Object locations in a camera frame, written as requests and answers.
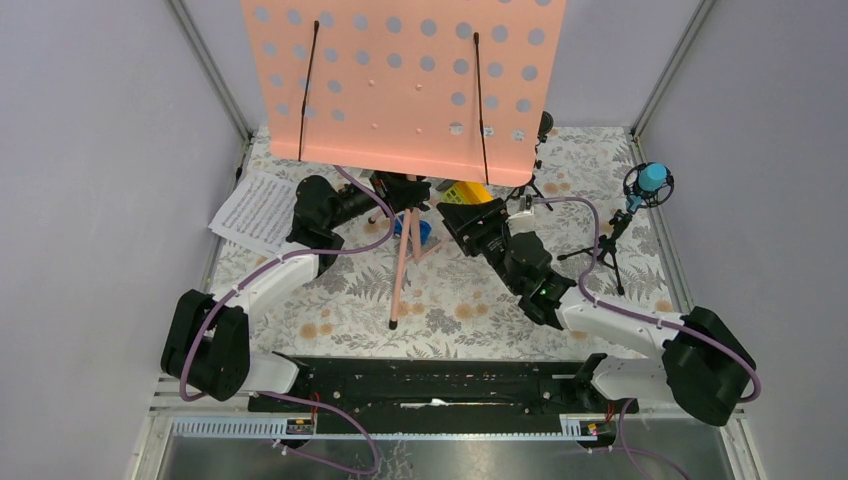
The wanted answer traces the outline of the sheet music page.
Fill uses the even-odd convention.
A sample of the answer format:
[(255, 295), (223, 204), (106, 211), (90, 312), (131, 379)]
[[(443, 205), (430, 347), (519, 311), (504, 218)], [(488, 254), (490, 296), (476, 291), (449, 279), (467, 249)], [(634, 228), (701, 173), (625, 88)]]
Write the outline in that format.
[(274, 255), (291, 232), (296, 187), (296, 182), (267, 172), (248, 172), (208, 228), (254, 253)]

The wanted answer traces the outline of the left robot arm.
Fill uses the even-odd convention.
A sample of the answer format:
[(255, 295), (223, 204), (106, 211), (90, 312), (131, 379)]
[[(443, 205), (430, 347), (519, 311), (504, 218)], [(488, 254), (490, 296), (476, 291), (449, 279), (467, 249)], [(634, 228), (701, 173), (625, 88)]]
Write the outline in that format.
[(240, 391), (271, 391), (285, 410), (307, 404), (311, 387), (298, 376), (298, 363), (252, 351), (250, 323), (349, 254), (337, 227), (375, 208), (392, 219), (430, 197), (431, 185), (422, 176), (375, 171), (369, 182), (351, 179), (337, 190), (320, 175), (301, 180), (292, 228), (276, 255), (227, 289), (189, 290), (178, 299), (160, 367), (177, 380), (182, 400), (225, 401)]

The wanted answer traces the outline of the pink music stand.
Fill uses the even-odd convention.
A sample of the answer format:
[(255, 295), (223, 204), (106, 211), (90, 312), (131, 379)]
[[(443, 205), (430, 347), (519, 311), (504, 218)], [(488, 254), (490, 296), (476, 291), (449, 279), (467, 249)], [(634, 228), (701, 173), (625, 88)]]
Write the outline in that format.
[(270, 152), (516, 187), (562, 1), (245, 1)]

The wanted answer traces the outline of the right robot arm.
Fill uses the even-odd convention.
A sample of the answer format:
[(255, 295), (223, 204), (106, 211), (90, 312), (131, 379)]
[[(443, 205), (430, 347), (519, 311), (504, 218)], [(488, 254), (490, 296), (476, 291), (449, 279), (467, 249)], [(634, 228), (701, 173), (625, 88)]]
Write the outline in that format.
[(606, 358), (578, 379), (573, 396), (583, 410), (630, 398), (674, 402), (705, 424), (724, 426), (739, 404), (759, 396), (753, 358), (715, 312), (695, 306), (687, 314), (656, 313), (593, 295), (583, 278), (552, 268), (531, 209), (511, 215), (501, 199), (437, 209), (463, 253), (483, 257), (533, 323), (640, 353), (634, 361)]

